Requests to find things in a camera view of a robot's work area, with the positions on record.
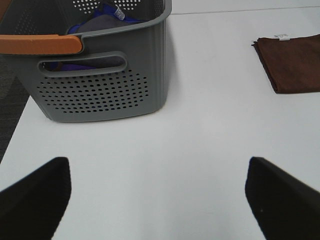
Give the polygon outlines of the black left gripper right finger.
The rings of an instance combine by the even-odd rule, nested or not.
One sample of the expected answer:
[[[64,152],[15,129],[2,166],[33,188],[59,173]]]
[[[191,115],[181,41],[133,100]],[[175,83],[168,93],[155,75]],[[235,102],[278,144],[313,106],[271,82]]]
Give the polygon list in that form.
[[[263,157],[249,161],[245,196],[267,240],[318,240],[320,193]]]

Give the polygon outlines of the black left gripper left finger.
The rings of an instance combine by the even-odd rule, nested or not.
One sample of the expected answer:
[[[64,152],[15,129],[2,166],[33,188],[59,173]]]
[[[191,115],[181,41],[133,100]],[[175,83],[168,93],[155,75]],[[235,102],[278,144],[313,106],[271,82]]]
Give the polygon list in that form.
[[[69,160],[56,157],[0,192],[2,240],[50,240],[72,192]]]

